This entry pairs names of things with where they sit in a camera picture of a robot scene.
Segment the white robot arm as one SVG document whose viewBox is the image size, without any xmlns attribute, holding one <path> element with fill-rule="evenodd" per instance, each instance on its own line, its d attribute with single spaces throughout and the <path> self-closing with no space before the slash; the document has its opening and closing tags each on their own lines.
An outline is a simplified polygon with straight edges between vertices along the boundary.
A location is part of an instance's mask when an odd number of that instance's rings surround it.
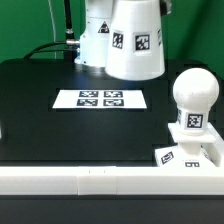
<svg viewBox="0 0 224 224">
<path fill-rule="evenodd" d="M 164 71 L 161 17 L 171 0 L 84 0 L 86 26 L 75 62 L 109 74 Z"/>
</svg>

